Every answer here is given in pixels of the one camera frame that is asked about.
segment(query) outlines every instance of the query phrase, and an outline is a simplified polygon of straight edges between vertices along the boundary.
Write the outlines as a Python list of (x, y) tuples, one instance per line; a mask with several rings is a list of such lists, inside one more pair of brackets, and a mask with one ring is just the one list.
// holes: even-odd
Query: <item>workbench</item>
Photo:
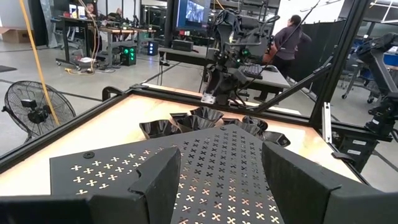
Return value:
[[(153, 33), (155, 32), (154, 30), (147, 30), (147, 29), (138, 29), (138, 28), (130, 28), (130, 29), (115, 29), (115, 28), (109, 28), (109, 27), (100, 27), (99, 31), (104, 32), (108, 36), (108, 63), (110, 66), (113, 65), (113, 54), (112, 50), (115, 47), (119, 47), (122, 45), (136, 45), (135, 40), (134, 40), (134, 34), (137, 34), (137, 53), (141, 52), (141, 39), (140, 37), (141, 34), (143, 33)], [(127, 34), (127, 35), (132, 35), (131, 40), (127, 41), (113, 41), (113, 35), (118, 35), (118, 34)]]
[(69, 27), (82, 27), (84, 28), (84, 39), (85, 39), (85, 52), (84, 57), (90, 56), (90, 44), (91, 40), (88, 39), (88, 30), (89, 26), (92, 26), (93, 21), (91, 19), (75, 19), (71, 17), (59, 16), (60, 23), (62, 25), (62, 35), (63, 35), (63, 45), (64, 45), (64, 52), (65, 52), (65, 59), (56, 58), (55, 61), (60, 65), (61, 63), (66, 63), (69, 65), (75, 65), (70, 61), (69, 55), (69, 43), (68, 43), (68, 31)]
[[(197, 95), (162, 86), (151, 87)], [(49, 195), (51, 157), (143, 141), (145, 137), (139, 123), (170, 119), (169, 113), (188, 113), (195, 108), (197, 106), (131, 95), (0, 174), (0, 195)], [(290, 111), (282, 108), (271, 110)], [(244, 116), (222, 112), (227, 118), (241, 119)], [(332, 157), (333, 150), (313, 128), (271, 120), (267, 123), (269, 131), (284, 133), (289, 138), (291, 145), (287, 149), (359, 181), (346, 164)]]
[[(182, 50), (174, 50), (161, 47), (159, 48), (159, 54), (163, 57), (166, 54), (165, 59), (176, 61), (176, 62), (183, 62), (183, 63), (190, 63), (193, 65), (203, 66), (203, 78), (201, 83), (205, 81), (205, 74), (206, 74), (206, 66), (210, 63), (214, 63), (212, 60), (206, 58), (206, 47), (200, 46), (193, 46), (193, 49), (198, 52), (186, 52)], [(270, 72), (267, 70), (262, 71), (261, 73), (262, 79), (255, 79), (247, 89), (253, 90), (266, 90), (269, 93), (278, 94), (279, 92), (283, 91), (284, 88), (290, 88), (289, 83), (286, 79), (282, 76), (282, 74), (278, 72)], [(253, 78), (247, 77), (248, 82), (251, 82)]]

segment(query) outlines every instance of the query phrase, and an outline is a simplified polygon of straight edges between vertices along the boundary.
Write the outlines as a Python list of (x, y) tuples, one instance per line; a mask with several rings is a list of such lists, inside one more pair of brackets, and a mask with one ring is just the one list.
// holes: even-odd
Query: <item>black curtain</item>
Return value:
[(32, 28), (36, 46), (47, 45), (49, 37), (40, 0), (29, 0), (29, 11), (32, 17)]
[[(296, 82), (308, 77), (315, 69), (320, 67), (333, 53), (338, 43), (345, 21), (319, 22), (316, 24), (302, 25), (303, 32), (311, 37), (309, 44), (300, 43), (296, 59), (289, 71), (289, 77)], [(324, 78), (319, 79), (312, 85), (312, 91), (319, 94)]]

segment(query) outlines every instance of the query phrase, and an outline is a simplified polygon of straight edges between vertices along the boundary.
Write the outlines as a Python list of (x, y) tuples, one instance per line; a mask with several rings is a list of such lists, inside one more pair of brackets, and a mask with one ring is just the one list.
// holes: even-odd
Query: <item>black diagonal bar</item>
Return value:
[(333, 57), (330, 56), (328, 60), (326, 60), (326, 62), (321, 67), (317, 68), (315, 71), (312, 72), (311, 75), (299, 81), (296, 85), (290, 87), (288, 90), (284, 91), (283, 93), (275, 96), (273, 99), (269, 100), (268, 102), (260, 104), (256, 109), (254, 109), (254, 112), (261, 113), (269, 109), (271, 106), (274, 106), (277, 103), (281, 102), (282, 100), (288, 98), (289, 96), (293, 95), (295, 92), (301, 90), (303, 87), (308, 86), (311, 82), (314, 82), (319, 78), (327, 75), (330, 72), (331, 68), (330, 61), (332, 60), (332, 58)]

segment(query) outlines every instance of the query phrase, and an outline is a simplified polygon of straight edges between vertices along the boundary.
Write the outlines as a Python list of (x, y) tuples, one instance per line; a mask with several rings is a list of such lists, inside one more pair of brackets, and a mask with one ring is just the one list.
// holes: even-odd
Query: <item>cardboard box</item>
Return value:
[(0, 27), (2, 41), (9, 43), (29, 43), (29, 34), (26, 28)]

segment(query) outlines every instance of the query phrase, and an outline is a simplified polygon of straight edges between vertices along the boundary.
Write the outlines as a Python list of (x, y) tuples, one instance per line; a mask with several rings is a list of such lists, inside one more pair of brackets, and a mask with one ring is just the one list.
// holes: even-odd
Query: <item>floor fan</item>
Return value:
[[(70, 102), (56, 89), (46, 85), (49, 98), (60, 125), (76, 116)], [(57, 127), (50, 106), (45, 99), (42, 84), (32, 81), (13, 83), (4, 97), (7, 112), (16, 124), (27, 132), (26, 141), (45, 134)]]

